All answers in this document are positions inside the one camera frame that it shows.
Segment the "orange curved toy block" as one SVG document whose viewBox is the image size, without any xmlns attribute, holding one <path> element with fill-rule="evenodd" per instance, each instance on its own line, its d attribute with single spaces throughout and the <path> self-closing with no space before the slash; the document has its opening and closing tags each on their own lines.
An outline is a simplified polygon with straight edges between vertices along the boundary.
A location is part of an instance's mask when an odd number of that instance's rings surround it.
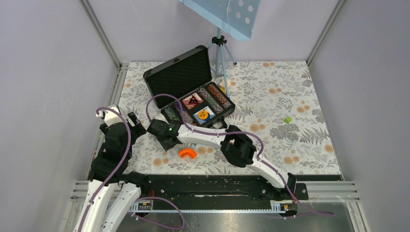
<svg viewBox="0 0 410 232">
<path fill-rule="evenodd" d="M 197 157 L 197 153 L 195 152 L 195 150 L 191 148 L 181 149 L 178 154 L 182 159 L 187 158 L 187 157 L 190 159 L 194 159 Z"/>
</svg>

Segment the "blue card deck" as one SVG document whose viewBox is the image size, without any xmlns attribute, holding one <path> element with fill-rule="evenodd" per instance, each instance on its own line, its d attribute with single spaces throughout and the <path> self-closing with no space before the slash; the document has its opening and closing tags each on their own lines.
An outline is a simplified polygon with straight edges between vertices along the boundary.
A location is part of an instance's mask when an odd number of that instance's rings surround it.
<svg viewBox="0 0 410 232">
<path fill-rule="evenodd" d="M 204 108 L 202 108 L 202 109 L 200 109 L 199 111 L 201 111 L 201 110 L 207 110 L 208 112 L 209 112 L 209 114 L 210 114 L 210 119 L 207 121 L 207 122 L 210 122 L 212 119 L 214 119 L 215 118 L 215 116 L 216 116 L 216 113 L 209 107 L 209 106 L 206 106 L 206 107 L 204 107 Z M 195 120 L 195 122 L 196 123 L 198 123 L 199 125 L 201 125 L 199 122 L 198 122 L 198 112 L 199 111 L 197 111 L 197 112 L 195 112 L 194 114 L 193 114 L 193 119 Z"/>
</svg>

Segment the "yellow big blind button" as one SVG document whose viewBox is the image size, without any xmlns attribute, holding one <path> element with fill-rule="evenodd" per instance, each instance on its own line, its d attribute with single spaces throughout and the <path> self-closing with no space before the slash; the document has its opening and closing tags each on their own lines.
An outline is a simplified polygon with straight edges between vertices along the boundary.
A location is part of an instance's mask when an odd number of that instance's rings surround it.
<svg viewBox="0 0 410 232">
<path fill-rule="evenodd" d="M 209 112 L 207 110 L 201 110 L 198 112 L 198 118 L 207 118 L 210 116 Z"/>
</svg>

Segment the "black poker set case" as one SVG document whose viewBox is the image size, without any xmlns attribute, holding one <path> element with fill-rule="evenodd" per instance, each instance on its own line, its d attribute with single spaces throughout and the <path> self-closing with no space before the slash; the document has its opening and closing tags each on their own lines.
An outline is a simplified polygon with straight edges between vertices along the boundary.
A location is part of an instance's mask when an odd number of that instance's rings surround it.
<svg viewBox="0 0 410 232">
<path fill-rule="evenodd" d="M 212 81 L 208 49 L 199 45 L 171 60 L 144 72 L 143 79 L 153 97 L 153 101 L 160 109 L 167 122 L 171 122 L 164 109 L 175 103 L 188 111 L 192 116 L 200 109 L 209 106 L 216 116 L 210 122 L 196 126 L 205 128 L 227 128 L 225 119 L 234 112 L 235 104 L 224 108 L 217 98 L 208 91 L 207 86 L 214 84 L 221 92 L 221 88 Z"/>
</svg>

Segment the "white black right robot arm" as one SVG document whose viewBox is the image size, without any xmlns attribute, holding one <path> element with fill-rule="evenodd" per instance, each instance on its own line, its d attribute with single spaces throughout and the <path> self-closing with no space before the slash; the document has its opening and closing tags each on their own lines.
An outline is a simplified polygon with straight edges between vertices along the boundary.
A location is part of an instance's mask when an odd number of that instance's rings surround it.
<svg viewBox="0 0 410 232">
<path fill-rule="evenodd" d="M 267 180 L 274 189 L 274 199 L 299 201 L 297 178 L 271 163 L 263 155 L 264 145 L 257 135 L 230 125 L 226 129 L 210 129 L 153 119 L 147 132 L 154 135 L 164 150 L 177 144 L 199 144 L 220 150 L 226 160 L 239 168 L 250 168 Z"/>
</svg>

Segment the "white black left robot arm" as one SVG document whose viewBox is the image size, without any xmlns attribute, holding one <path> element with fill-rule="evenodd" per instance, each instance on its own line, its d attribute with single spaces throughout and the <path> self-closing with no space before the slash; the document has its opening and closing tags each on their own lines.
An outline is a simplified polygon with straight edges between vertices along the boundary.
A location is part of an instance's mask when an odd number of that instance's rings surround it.
<svg viewBox="0 0 410 232">
<path fill-rule="evenodd" d="M 75 232 L 115 232 L 133 203 L 149 195 L 148 176 L 135 171 L 125 174 L 132 146 L 146 134 L 134 112 L 120 117 L 115 106 L 104 108 L 100 130 L 105 141 L 91 163 L 86 199 Z"/>
</svg>

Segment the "green chip row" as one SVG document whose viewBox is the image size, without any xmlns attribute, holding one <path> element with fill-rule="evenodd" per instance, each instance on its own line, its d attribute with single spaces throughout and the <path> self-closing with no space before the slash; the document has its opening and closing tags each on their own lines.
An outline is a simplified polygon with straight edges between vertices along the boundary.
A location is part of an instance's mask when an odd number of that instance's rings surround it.
<svg viewBox="0 0 410 232">
<path fill-rule="evenodd" d="M 180 121 L 179 115 L 175 112 L 175 110 L 172 107 L 165 108 L 164 112 L 171 121 L 172 120 Z"/>
</svg>

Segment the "orange blue chip row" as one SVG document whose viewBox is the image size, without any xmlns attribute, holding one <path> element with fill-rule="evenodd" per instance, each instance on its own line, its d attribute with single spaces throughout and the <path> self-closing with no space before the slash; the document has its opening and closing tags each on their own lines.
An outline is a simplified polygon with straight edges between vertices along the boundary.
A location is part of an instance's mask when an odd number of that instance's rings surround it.
<svg viewBox="0 0 410 232">
<path fill-rule="evenodd" d="M 229 108 L 232 106 L 232 104 L 225 97 L 224 93 L 221 92 L 214 84 L 208 85 L 207 89 L 217 98 L 224 108 Z"/>
</svg>

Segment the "blue tripod stand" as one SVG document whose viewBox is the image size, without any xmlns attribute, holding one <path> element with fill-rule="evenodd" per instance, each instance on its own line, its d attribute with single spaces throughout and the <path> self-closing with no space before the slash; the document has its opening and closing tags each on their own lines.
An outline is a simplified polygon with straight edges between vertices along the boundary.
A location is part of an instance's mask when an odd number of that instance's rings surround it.
<svg viewBox="0 0 410 232">
<path fill-rule="evenodd" d="M 229 80 L 226 65 L 227 62 L 225 61 L 225 51 L 228 53 L 229 58 L 233 62 L 233 65 L 237 64 L 236 59 L 234 58 L 231 49 L 227 45 L 227 40 L 225 36 L 222 35 L 222 30 L 217 28 L 216 36 L 211 38 L 211 43 L 207 47 L 208 51 L 212 48 L 212 46 L 216 46 L 216 66 L 213 69 L 215 77 L 223 77 L 223 86 L 225 89 L 225 94 L 228 98 L 230 98 L 230 90 L 229 90 Z"/>
</svg>

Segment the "floral table mat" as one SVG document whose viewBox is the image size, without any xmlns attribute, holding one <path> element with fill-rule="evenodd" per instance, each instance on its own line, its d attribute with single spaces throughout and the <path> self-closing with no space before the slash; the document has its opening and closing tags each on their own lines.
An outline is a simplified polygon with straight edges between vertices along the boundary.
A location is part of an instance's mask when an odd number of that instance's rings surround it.
<svg viewBox="0 0 410 232">
<path fill-rule="evenodd" d="M 341 174 L 326 120 L 304 61 L 242 61 L 227 64 L 235 111 L 227 124 L 259 136 L 263 155 L 292 174 Z M 284 118 L 291 117 L 289 124 Z M 184 145 L 165 151 L 150 134 L 138 139 L 127 171 L 145 174 L 251 174 L 228 163 L 223 154 L 191 145 L 194 159 L 179 156 Z"/>
</svg>

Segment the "green toy cube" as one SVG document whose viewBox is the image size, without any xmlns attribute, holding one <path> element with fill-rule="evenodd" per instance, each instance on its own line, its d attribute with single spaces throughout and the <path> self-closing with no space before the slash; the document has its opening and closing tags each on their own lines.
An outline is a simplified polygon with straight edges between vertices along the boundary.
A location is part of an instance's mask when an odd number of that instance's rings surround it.
<svg viewBox="0 0 410 232">
<path fill-rule="evenodd" d="M 286 123 L 286 124 L 289 124 L 290 122 L 292 121 L 292 118 L 291 117 L 286 117 L 286 118 L 284 118 L 284 122 Z"/>
</svg>

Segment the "blue perforated board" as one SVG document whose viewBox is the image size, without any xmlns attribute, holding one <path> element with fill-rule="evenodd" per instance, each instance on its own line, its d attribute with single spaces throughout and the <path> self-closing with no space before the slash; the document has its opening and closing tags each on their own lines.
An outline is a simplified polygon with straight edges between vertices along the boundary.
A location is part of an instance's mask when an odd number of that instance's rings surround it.
<svg viewBox="0 0 410 232">
<path fill-rule="evenodd" d="M 251 39 L 260 0 L 181 0 L 182 4 L 202 16 L 238 41 Z"/>
</svg>

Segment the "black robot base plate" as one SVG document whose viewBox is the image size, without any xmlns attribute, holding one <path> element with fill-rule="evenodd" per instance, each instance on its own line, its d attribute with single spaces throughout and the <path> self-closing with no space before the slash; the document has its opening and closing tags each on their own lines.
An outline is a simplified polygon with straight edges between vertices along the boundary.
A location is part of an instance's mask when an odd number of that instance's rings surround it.
<svg viewBox="0 0 410 232">
<path fill-rule="evenodd" d="M 122 180 L 154 196 L 154 210 L 267 210 L 270 202 L 290 201 L 286 188 L 275 188 L 258 175 L 156 175 L 132 172 Z"/>
</svg>

